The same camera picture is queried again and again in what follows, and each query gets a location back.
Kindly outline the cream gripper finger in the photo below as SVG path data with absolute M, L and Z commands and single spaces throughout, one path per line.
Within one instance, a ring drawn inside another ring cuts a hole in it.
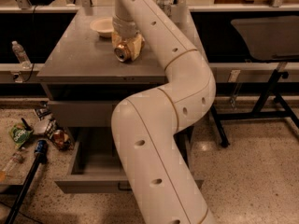
M 142 34 L 136 34 L 134 37 L 127 40 L 127 47 L 129 49 L 130 59 L 136 60 L 144 48 L 145 40 Z
M 111 35 L 113 49 L 124 49 L 125 43 L 118 32 L 113 31 Z

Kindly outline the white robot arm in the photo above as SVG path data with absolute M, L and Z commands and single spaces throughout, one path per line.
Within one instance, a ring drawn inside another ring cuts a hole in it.
M 111 118 L 114 143 L 146 224 L 217 224 L 174 140 L 216 94 L 202 53 L 153 0 L 118 0 L 165 71 L 166 84 L 129 96 Z

